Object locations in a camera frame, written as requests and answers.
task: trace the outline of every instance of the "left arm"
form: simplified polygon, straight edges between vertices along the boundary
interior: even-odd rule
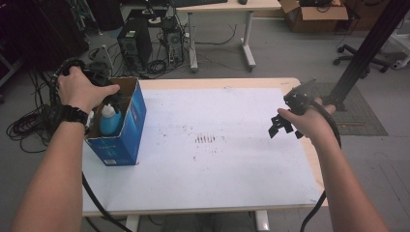
[[[70,75],[60,76],[58,84],[61,103],[87,113],[119,90],[118,85],[94,86],[77,67],[70,68]],[[83,140],[81,123],[60,124],[20,203],[12,231],[80,230]]]

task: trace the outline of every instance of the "cardboard box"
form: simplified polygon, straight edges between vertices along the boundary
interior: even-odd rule
[[[339,20],[347,20],[347,11],[340,7],[301,7],[296,0],[279,1],[286,13],[285,21],[292,32],[333,32]]]
[[[113,137],[101,135],[99,126],[103,105],[100,105],[85,141],[106,166],[135,165],[147,111],[141,88],[134,77],[110,80],[119,84],[123,93],[120,108],[125,117],[121,132]]]

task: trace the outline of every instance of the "floor mat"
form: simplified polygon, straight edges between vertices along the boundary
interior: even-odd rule
[[[335,83],[316,83],[317,91],[321,96],[328,96],[335,85]],[[347,111],[338,111],[333,115],[340,135],[388,135],[358,88],[353,87],[344,105]]]

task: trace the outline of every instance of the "table leg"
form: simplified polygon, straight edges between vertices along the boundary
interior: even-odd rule
[[[138,231],[139,215],[127,216],[126,226],[132,232]]]
[[[192,13],[188,13],[188,26],[190,32],[190,69],[196,73],[198,72],[198,62],[196,60],[195,40],[192,33]]]
[[[252,52],[250,51],[250,48],[249,48],[249,36],[250,36],[250,27],[252,25],[252,17],[253,17],[253,12],[248,12],[247,25],[245,27],[245,37],[241,38],[242,48],[244,49],[245,56],[247,57],[247,61],[248,61],[248,65],[250,69],[253,69],[256,67],[255,60],[253,59]]]
[[[270,231],[267,211],[255,211],[255,220],[256,231]]]

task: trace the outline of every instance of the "table top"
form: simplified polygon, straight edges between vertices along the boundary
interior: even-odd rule
[[[311,176],[320,171],[311,144],[302,142],[306,159],[293,134],[267,133],[270,117],[284,107],[283,93],[298,84],[295,78],[141,80],[147,118],[137,165],[105,167],[85,144],[84,174],[113,215],[311,206],[315,182],[322,185],[320,174]],[[99,214],[86,193],[83,214]]]
[[[227,3],[209,4],[193,7],[178,8],[181,13],[218,12],[218,11],[266,11],[280,9],[278,0],[248,0],[246,5],[241,5],[238,0],[228,0]]]

